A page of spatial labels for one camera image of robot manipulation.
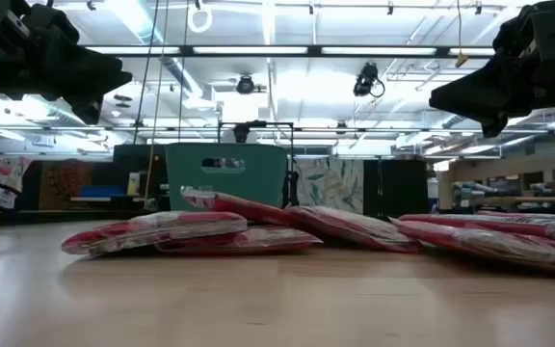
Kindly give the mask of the green plastic basket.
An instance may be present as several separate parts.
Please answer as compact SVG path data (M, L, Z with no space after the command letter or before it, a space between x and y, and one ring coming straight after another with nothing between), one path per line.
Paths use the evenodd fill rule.
M165 146L170 205L195 211L181 192L219 192L280 207L287 172L282 147L261 144L174 143Z

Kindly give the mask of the wooden shelving unit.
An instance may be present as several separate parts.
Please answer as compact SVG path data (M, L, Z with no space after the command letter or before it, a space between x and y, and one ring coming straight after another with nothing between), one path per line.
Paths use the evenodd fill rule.
M545 178L551 178L555 169L555 152L543 152L530 156L511 157L485 161L456 161L449 164L449 169L437 174L438 208L441 211L454 207L453 183L471 181L500 175L543 172Z

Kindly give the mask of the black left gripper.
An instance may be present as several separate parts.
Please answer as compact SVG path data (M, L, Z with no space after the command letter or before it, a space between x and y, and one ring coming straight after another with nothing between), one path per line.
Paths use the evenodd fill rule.
M132 80L122 61L79 44L54 0L0 0L0 93L63 99L86 124L98 123L103 95Z

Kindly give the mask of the leaf patterned panel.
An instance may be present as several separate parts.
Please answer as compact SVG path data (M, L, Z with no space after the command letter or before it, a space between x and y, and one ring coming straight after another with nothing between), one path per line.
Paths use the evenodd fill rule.
M303 206L327 206L363 213L362 160L335 156L305 159L295 163L299 174L298 200Z

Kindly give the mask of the blue box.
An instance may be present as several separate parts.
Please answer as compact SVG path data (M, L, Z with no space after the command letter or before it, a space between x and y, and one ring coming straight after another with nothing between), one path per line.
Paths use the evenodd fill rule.
M125 195L124 189L117 185L83 185L79 193L81 198L112 198Z

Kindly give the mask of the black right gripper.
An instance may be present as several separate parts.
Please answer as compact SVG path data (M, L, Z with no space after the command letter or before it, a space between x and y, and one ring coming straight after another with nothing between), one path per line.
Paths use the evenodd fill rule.
M555 107L555 0L524 6L500 26L481 68L431 92L429 104L482 122L486 138L508 119Z

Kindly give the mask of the black overhead rig bar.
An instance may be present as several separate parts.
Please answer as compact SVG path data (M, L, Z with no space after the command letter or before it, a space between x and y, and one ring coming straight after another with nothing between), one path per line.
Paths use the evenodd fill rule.
M291 57L291 58L436 58L453 59L462 52L469 58L488 59L491 47L467 46L339 46L339 45L86 45L102 54L122 58L147 57Z
M266 126L252 127L251 130L260 130L264 132L312 132L312 133L475 133L483 134L482 130L466 129L466 128L397 128L397 127L359 127L359 128L330 128L330 127L291 127L291 126ZM132 126L31 126L31 125L0 125L0 130L9 131L138 131L152 132L152 127L132 127ZM222 132L225 127L156 127L156 132ZM551 134L555 133L555 128L543 129L525 129L525 128L505 128L501 134Z

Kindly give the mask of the floral patterned cloth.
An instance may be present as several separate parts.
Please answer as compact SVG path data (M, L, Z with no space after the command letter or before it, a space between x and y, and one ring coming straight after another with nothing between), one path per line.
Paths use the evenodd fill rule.
M24 156L0 156L0 184L21 192L23 190L23 176L31 163L32 160ZM0 188L0 207L12 209L20 202L19 195Z

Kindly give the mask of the person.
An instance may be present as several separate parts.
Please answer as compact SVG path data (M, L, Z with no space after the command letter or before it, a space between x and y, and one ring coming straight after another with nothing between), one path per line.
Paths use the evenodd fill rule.
M245 124L237 124L222 133L221 142L226 144L258 144L257 133Z

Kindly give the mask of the black cabinet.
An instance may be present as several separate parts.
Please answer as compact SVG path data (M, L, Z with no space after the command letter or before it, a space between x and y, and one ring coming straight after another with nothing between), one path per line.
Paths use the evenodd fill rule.
M398 218L429 212L427 170L422 160L364 160L363 214Z

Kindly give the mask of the brown patterned panel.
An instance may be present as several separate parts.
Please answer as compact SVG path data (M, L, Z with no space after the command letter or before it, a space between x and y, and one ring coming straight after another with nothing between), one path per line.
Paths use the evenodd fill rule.
M41 163L39 210L67 210L77 206L72 198L93 183L94 164L79 160Z

